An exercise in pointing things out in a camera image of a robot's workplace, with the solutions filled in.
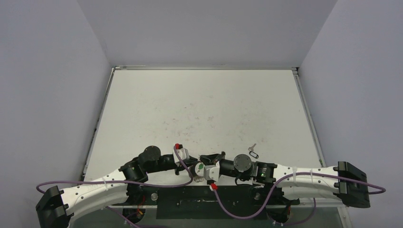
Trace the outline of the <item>large keyring with red sleeve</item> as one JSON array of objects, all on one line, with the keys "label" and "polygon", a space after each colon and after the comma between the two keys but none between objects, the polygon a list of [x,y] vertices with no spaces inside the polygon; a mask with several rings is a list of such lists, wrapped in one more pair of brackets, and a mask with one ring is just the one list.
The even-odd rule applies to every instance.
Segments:
[{"label": "large keyring with red sleeve", "polygon": [[204,167],[205,166],[203,164],[203,168],[198,169],[198,166],[200,164],[203,164],[203,163],[200,161],[197,164],[192,166],[193,181],[196,183],[205,181],[205,177],[204,177]]}]

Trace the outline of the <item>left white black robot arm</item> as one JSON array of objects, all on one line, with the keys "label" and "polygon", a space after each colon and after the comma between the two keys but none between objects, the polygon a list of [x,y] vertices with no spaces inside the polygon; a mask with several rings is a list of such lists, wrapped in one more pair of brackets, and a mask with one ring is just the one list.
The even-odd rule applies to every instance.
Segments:
[{"label": "left white black robot arm", "polygon": [[101,208],[128,202],[137,204],[142,198],[141,186],[147,186],[148,174],[186,170],[192,178],[191,157],[181,144],[175,144],[171,154],[162,155],[157,146],[148,146],[137,157],[113,172],[93,181],[71,181],[72,187],[60,189],[60,181],[39,184],[42,197],[36,205],[42,228],[68,228],[76,219]]}]

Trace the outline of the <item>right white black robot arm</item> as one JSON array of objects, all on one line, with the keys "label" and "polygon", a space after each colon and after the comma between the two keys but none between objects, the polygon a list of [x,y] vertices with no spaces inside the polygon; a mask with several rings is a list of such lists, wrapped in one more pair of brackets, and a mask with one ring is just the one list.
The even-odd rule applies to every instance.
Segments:
[{"label": "right white black robot arm", "polygon": [[221,176],[253,181],[269,188],[269,199],[276,204],[285,199],[324,198],[340,200],[354,208],[370,207],[366,173],[346,161],[331,167],[300,168],[252,161],[246,154],[227,160],[222,152],[200,156],[194,172],[209,182]]}]

